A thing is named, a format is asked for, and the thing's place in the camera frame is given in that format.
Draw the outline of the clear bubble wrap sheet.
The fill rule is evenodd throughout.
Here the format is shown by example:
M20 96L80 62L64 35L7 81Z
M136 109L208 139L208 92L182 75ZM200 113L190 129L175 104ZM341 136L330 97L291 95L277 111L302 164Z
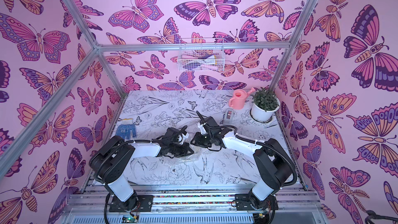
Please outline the clear bubble wrap sheet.
M201 164L202 159L207 157L208 161L210 160L211 151L207 148L201 148L197 146L193 146L190 144L190 147L194 150L194 154L188 157L165 157L164 155L159 157L164 165L177 165L177 164L185 164L189 163L199 163Z

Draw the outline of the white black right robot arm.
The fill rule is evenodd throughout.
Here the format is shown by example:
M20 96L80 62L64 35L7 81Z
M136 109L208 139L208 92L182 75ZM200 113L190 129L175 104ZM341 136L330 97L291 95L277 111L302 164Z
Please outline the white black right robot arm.
M268 207L271 204L269 196L296 184L296 167L278 141L253 140L238 134L237 127L233 125L219 125L212 117L204 118L198 111L196 114L200 119L200 132L195 134L190 144L207 149L213 146L232 149L254 160L260 179L246 200L253 209Z

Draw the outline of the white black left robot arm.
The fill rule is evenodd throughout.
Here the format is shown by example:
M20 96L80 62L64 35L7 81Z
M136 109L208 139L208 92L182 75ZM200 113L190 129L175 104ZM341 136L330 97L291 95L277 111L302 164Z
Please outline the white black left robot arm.
M126 204L127 208L133 208L138 197L124 175L130 160L143 157L173 159L194 154L186 142L189 137L187 128L187 125L180 129L168 128L164 135L153 140L126 141L120 136L113 136L90 159L94 180L101 183L112 197Z

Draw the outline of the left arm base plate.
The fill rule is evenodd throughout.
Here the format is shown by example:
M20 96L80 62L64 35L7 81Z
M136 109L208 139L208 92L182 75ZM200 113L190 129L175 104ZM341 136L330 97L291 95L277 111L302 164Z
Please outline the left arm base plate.
M153 206L153 195L132 195L125 202L114 197L109 207L111 213L116 212L150 212Z

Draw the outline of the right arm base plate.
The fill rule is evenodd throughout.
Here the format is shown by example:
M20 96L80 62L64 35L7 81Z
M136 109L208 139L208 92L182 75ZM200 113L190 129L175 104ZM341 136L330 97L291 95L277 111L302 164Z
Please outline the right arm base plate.
M259 200L253 193L236 194L231 205L238 211L269 212L279 209L275 196L269 195L264 200Z

